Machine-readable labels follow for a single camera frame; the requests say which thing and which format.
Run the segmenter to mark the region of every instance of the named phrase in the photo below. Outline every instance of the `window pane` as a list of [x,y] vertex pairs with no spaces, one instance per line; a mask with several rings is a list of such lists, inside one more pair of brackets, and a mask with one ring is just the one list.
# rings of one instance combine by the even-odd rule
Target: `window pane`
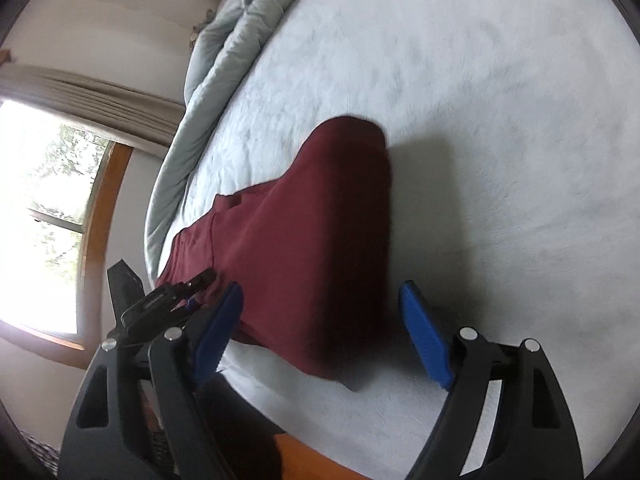
[[0,107],[0,132],[0,163],[14,169],[24,206],[82,224],[108,141],[14,102]]
[[0,317],[44,332],[76,333],[76,273],[82,236],[26,212],[0,232],[0,286],[12,290]]

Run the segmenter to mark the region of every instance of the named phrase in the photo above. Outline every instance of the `bed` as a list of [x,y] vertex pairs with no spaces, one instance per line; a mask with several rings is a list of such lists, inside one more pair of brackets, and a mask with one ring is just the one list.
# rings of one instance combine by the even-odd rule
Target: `bed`
[[[412,279],[490,340],[537,338],[592,470],[640,399],[640,45],[625,17],[612,0],[265,1],[227,0],[196,46],[147,218],[150,278],[217,193],[279,177],[327,118],[373,120],[394,174],[390,308]],[[237,342],[222,365],[284,430],[375,480],[404,478],[445,399],[400,335],[351,384]]]

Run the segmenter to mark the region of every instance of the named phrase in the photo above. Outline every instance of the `silver screw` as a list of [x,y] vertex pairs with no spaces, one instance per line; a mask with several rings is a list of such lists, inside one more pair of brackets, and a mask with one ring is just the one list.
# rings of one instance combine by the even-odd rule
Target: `silver screw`
[[478,332],[476,332],[470,326],[463,326],[460,329],[460,337],[467,341],[475,341],[476,339],[478,339]]
[[172,326],[167,328],[164,332],[164,338],[169,341],[176,341],[182,337],[182,329],[179,326]]
[[529,352],[537,352],[538,350],[540,350],[540,343],[535,339],[527,339],[524,342],[524,348],[529,350]]
[[108,352],[109,350],[116,348],[116,346],[118,346],[118,342],[113,337],[108,337],[100,346],[105,352]]

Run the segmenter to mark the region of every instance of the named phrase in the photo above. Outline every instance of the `wooden window frame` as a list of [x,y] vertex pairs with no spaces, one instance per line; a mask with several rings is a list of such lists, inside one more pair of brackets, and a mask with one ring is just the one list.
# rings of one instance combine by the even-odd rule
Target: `wooden window frame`
[[[85,215],[77,280],[77,337],[73,341],[65,340],[0,320],[1,338],[48,360],[75,368],[87,369],[100,344],[104,257],[116,200],[133,152],[133,148],[117,143],[111,143],[107,149]],[[38,290],[37,283],[34,283],[34,291],[31,301],[46,301],[47,292]]]

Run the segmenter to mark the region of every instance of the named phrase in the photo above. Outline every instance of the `blue pad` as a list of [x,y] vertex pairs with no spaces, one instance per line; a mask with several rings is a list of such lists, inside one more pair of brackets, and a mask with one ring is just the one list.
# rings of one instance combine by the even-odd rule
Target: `blue pad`
[[193,368],[191,379],[196,387],[203,386],[218,370],[229,339],[236,330],[242,314],[244,295],[237,283],[231,283],[224,291],[222,298],[204,327],[197,343],[193,345]]
[[450,342],[434,323],[434,317],[428,313],[427,304],[414,282],[404,282],[400,286],[398,301],[404,325],[429,377],[449,390],[454,379],[449,365]]

